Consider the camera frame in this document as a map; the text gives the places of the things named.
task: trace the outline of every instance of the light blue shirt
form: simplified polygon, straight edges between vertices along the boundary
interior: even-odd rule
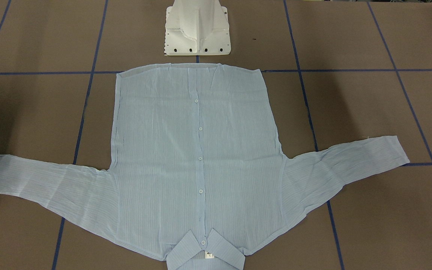
[[[409,162],[395,136],[289,159],[261,72],[204,63],[117,74],[111,159],[98,171],[0,155],[0,193],[169,270],[241,270],[345,184]]]

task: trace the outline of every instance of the shirt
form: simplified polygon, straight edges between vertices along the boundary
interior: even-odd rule
[[[396,136],[289,159],[261,72],[205,63],[117,74],[111,160],[98,171],[0,155],[0,194],[169,270],[241,270],[344,185],[409,162]]]

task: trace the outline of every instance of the size label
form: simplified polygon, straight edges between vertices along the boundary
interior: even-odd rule
[[[204,254],[206,254],[207,259],[213,259],[214,258],[213,253],[207,253],[206,251],[204,251]]]

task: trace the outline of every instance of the wrinkled fabric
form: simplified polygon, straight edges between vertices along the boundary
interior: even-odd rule
[[[261,72],[204,63],[117,74],[111,159],[99,171],[0,155],[0,194],[169,270],[241,270],[344,185],[409,162],[396,136],[289,159]]]

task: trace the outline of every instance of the white plastic tool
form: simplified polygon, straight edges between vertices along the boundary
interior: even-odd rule
[[[231,52],[228,9],[219,0],[175,0],[166,9],[166,55]]]

